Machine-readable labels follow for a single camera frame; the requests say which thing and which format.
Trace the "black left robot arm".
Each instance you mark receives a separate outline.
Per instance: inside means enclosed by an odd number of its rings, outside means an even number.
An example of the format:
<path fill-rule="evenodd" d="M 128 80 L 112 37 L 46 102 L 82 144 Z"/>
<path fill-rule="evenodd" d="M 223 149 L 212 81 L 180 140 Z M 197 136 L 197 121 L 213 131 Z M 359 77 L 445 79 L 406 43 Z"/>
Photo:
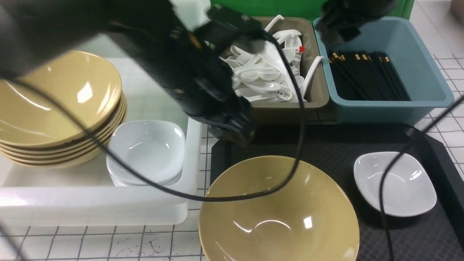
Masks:
<path fill-rule="evenodd" d="M 1 78 L 17 79 L 106 33 L 192 119 L 213 135 L 247 145 L 254 138 L 252 106 L 233 90 L 233 72 L 219 56 L 236 44 L 265 47 L 262 24 L 213 5 L 194 31 L 169 0 L 2 0 Z"/>

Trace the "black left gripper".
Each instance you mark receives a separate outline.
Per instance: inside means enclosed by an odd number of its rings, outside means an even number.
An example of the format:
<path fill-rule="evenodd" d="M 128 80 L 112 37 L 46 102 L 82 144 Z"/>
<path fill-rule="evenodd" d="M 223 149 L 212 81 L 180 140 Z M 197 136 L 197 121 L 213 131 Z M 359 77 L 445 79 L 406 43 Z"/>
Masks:
<path fill-rule="evenodd" d="M 207 11 L 210 21 L 191 31 L 172 5 L 156 5 L 149 27 L 145 71 L 194 120 L 212 127 L 219 138 L 244 145 L 254 138 L 256 122 L 251 104 L 233 90 L 232 69 L 220 59 L 232 43 L 258 53 L 265 32 L 259 21 L 216 5 Z"/>

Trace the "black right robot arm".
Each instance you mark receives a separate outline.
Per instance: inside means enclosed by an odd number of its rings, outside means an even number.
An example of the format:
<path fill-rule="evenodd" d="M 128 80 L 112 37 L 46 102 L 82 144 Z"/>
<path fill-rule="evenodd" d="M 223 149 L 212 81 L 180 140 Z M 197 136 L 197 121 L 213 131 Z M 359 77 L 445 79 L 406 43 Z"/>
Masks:
<path fill-rule="evenodd" d="M 327 0 L 314 26 L 327 49 L 353 40 L 361 27 L 379 20 L 396 8 L 396 0 Z"/>

